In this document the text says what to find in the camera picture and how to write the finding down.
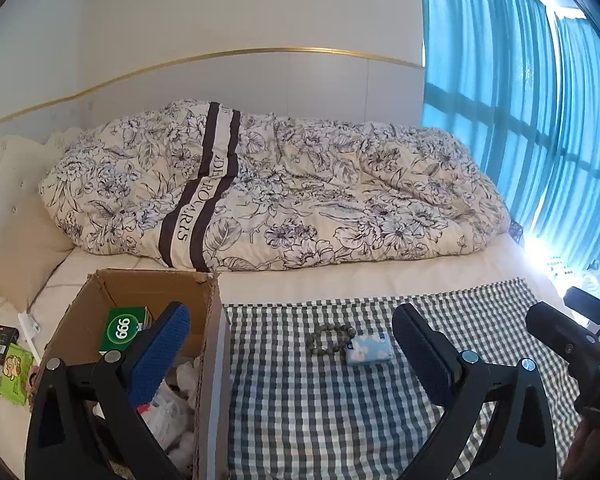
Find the right hand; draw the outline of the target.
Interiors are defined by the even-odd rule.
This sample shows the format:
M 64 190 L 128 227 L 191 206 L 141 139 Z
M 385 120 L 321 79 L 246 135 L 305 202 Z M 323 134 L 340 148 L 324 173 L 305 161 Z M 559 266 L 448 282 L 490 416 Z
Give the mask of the right hand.
M 562 479 L 600 479 L 600 426 L 583 416 L 574 433 Z

